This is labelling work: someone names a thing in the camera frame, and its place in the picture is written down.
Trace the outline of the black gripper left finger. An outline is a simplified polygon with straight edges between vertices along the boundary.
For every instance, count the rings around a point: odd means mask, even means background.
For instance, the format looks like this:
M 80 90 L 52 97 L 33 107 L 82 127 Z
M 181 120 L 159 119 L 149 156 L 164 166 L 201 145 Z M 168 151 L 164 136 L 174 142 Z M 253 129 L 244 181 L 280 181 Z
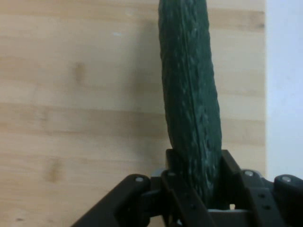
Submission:
M 162 216 L 167 227 L 207 227 L 208 211 L 181 177 L 179 155 L 168 149 L 166 160 L 168 169 L 160 176 L 127 176 L 73 226 L 146 227 Z

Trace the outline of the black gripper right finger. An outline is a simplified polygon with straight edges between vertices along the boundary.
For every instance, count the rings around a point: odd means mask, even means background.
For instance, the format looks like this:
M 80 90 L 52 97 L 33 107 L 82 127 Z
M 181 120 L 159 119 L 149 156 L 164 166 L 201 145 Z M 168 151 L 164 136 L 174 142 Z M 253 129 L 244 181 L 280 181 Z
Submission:
M 222 151 L 223 194 L 233 210 L 213 210 L 218 227 L 301 227 L 303 181 L 279 175 L 273 182 L 259 172 L 240 169 L 229 151 Z

